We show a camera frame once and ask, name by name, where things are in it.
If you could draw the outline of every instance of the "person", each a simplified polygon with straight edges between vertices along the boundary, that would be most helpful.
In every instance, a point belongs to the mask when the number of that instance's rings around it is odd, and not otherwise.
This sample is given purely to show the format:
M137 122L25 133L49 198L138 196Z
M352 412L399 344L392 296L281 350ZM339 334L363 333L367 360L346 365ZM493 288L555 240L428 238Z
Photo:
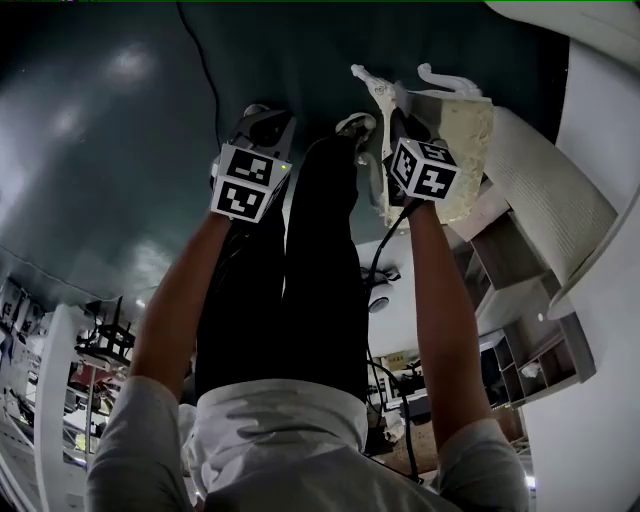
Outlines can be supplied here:
M189 472L206 511L526 510L524 472L482 384L475 316L434 205L409 217L439 495L361 454L368 309L349 215L355 114L316 142L288 224L207 213L147 306L88 475L89 511L192 510L178 403L197 340Z

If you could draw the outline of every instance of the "black pants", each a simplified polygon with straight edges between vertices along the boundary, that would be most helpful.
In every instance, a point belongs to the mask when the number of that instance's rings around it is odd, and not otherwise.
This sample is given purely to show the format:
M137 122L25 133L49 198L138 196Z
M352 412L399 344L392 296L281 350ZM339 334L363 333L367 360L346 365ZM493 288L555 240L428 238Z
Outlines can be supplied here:
M198 398L227 384L284 378L365 400L368 310L349 228L354 154L353 142L338 136L307 152L286 257L284 193L248 231L232 226L198 326Z

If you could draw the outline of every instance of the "black cable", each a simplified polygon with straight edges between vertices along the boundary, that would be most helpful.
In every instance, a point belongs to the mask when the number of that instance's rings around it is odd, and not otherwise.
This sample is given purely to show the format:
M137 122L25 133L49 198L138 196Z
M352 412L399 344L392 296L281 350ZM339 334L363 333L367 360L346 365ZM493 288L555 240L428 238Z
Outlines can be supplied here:
M414 211L416 211L416 209L423 203L424 201L422 199L414 198L411 201L411 203L409 203L409 205L405 207L404 210L402 210L402 213L398 217L398 220L394 222L393 226L391 226L391 228L389 229L385 237L382 239L382 242L380 242L380 245L378 246L378 249L376 250L376 253L373 257L373 261L371 262L371 266L369 267L369 276L367 277L367 280L365 282L367 308L369 307L369 301L371 300L371 291L373 290L373 284L374 284L375 275L377 272L376 268L378 266L378 260L380 259L380 254L382 253L382 249L384 249L384 246L387 245L387 242L391 240L391 237L396 232L396 229L398 229L398 226L400 225L400 223L404 219L406 219L409 215L411 215ZM378 382L378 374L376 373L376 366L375 366L375 363L373 362L373 356L371 355L371 348L369 347L368 338L367 338L367 356L369 357L369 363L371 364L371 369L373 370L373 378L376 381L376 388L378 389L378 395L380 397L380 416L378 417L378 424L376 425L376 428L378 428L380 426L380 422L382 421L382 411L384 410L384 399L382 398L382 389L380 389L380 382Z
M373 368L380 368L384 373L387 374L387 377L389 377L389 381L393 382L393 385L396 387L396 389L398 390L398 393L400 394L400 398L402 398L402 405L404 406L404 416L405 416L404 437L407 443L407 454L409 455L409 466L411 467L411 475L409 476L409 478L414 482L419 483L420 476L418 474L418 465L416 464L416 457L413 453L413 443L411 441L411 421L409 420L409 402L407 402L407 397L401 391L400 383L398 382L398 379L396 379L393 373L391 373L384 366L379 365L378 363L369 361L369 364Z
M200 41L198 41L198 38L193 32L193 29L187 23L187 19L185 18L185 15L184 15L184 10L182 8L182 2L180 1L176 2L176 6L178 7L178 14L180 15L180 21L182 21L182 25L184 26L184 29L191 36L191 39L193 39L193 42L195 43L196 48L198 49L198 54L200 55L200 64L202 65L202 71L204 72L204 76L206 77L207 82L209 82L209 87L211 87L211 92L213 93L213 99L215 100L215 103L216 103L216 113L215 113L213 123L214 123L214 129L216 131L216 142L218 143L218 152L221 152L222 144L220 144L220 135L218 133L218 125L219 125L219 119L220 119L220 115L219 115L220 101L218 101L218 91L216 90L215 85L213 85L213 79L211 78L211 73L209 72L209 68L207 67L207 61L204 57L204 51L202 49L202 45L200 44Z

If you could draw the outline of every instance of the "white shirt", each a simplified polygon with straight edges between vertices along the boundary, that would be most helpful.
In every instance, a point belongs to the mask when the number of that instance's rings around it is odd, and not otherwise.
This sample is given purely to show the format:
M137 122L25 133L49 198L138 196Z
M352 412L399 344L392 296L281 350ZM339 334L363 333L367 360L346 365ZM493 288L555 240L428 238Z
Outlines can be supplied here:
M347 393L301 381L245 382L201 397L189 469L207 511L528 508L524 472L495 420L445 443L440 496L361 455L365 438L365 406ZM192 510L178 404L161 384L125 383L88 476L86 508Z

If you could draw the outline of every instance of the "marker cube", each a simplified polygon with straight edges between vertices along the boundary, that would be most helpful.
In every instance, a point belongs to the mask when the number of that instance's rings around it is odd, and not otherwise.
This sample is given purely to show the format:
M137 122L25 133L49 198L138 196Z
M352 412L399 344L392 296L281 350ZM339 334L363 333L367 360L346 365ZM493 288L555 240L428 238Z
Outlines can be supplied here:
M213 184L211 211L259 222L290 170L289 162L224 144Z
M437 202L447 199L460 169L448 149L402 137L391 174L408 196Z

